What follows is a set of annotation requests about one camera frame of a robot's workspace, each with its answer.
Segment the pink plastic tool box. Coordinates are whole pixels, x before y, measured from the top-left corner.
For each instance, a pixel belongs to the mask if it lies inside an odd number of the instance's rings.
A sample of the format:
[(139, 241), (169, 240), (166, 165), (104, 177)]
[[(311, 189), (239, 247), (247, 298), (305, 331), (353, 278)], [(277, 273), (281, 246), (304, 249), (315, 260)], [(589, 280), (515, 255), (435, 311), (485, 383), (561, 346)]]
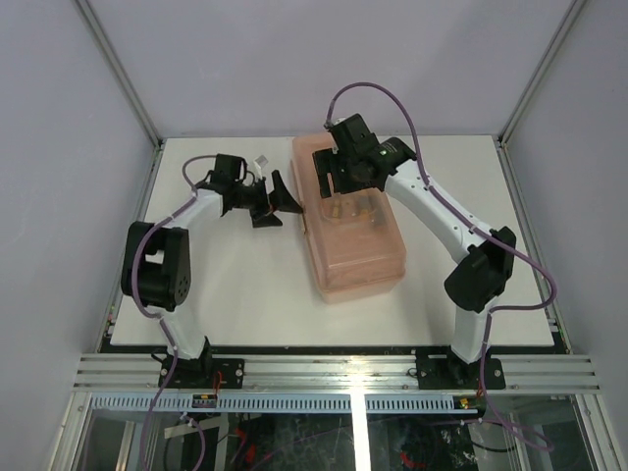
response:
[[(323, 300), (340, 303), (392, 290), (405, 275), (406, 248), (387, 196), (376, 189), (322, 198), (312, 155), (334, 145), (325, 133), (292, 141), (290, 167), (303, 208), (302, 228), (313, 278)], [(373, 222), (357, 217), (357, 198), (370, 196)], [(342, 219), (329, 218), (330, 203), (342, 201)]]

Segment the orange handled black screwdriver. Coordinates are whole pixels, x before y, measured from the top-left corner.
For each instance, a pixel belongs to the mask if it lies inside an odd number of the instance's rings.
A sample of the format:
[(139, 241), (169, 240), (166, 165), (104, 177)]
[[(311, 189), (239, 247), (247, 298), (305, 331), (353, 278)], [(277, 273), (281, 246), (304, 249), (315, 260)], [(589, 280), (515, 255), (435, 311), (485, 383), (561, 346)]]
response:
[(370, 196), (359, 196), (357, 198), (357, 217), (362, 222), (373, 222), (377, 208)]

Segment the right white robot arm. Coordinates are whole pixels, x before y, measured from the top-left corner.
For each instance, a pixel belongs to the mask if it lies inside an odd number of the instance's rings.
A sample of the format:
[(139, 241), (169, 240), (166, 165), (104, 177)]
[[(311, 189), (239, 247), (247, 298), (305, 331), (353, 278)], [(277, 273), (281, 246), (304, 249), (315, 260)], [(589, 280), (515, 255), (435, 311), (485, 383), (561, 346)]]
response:
[(444, 282), (455, 306), (454, 334), (447, 362), (449, 379), (469, 387), (483, 373), (480, 359), (488, 350), (490, 308), (512, 276), (516, 236), (477, 220), (426, 171), (417, 143), (398, 137), (379, 140), (359, 114), (326, 122), (333, 146), (316, 151), (320, 194), (350, 194), (377, 189), (405, 206), (440, 241), (455, 267)]

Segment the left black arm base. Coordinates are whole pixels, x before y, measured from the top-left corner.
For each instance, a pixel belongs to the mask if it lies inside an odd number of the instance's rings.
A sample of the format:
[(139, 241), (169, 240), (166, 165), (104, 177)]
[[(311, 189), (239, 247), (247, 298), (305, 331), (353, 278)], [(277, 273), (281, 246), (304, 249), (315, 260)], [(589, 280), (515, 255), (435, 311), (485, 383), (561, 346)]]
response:
[(166, 384), (169, 389), (235, 390), (241, 389), (245, 361), (242, 358), (224, 358), (213, 354), (209, 340), (205, 340), (200, 356), (179, 359), (170, 380), (166, 378), (173, 366), (174, 356), (167, 353), (164, 358), (152, 353), (151, 358), (161, 366), (158, 385)]

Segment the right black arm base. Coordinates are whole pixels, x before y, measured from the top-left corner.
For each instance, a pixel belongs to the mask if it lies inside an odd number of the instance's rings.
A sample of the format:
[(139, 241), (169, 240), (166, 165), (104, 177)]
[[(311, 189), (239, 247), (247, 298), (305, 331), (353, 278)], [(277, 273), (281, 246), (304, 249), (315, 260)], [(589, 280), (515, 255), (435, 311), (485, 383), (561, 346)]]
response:
[[(417, 347), (415, 370), (421, 390), (477, 390), (480, 387), (481, 361), (470, 364), (459, 359), (448, 346)], [(506, 388), (502, 364), (488, 353), (484, 367), (485, 386), (490, 391)]]

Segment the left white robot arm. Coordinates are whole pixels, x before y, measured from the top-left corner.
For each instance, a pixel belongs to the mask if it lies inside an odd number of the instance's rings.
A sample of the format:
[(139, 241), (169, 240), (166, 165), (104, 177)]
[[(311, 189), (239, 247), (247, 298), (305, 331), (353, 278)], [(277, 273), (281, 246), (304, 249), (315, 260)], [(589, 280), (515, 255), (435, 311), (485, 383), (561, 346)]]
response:
[(247, 211), (252, 227), (263, 229), (283, 224), (278, 212), (301, 214), (303, 209), (278, 171), (271, 173), (269, 191), (266, 179), (239, 156), (195, 156), (183, 163), (182, 174), (189, 196), (180, 208), (157, 223), (129, 226), (121, 290), (143, 317), (158, 324), (167, 343), (164, 368), (200, 388), (213, 380), (215, 364), (210, 341), (186, 305), (192, 284), (191, 232), (232, 210)]

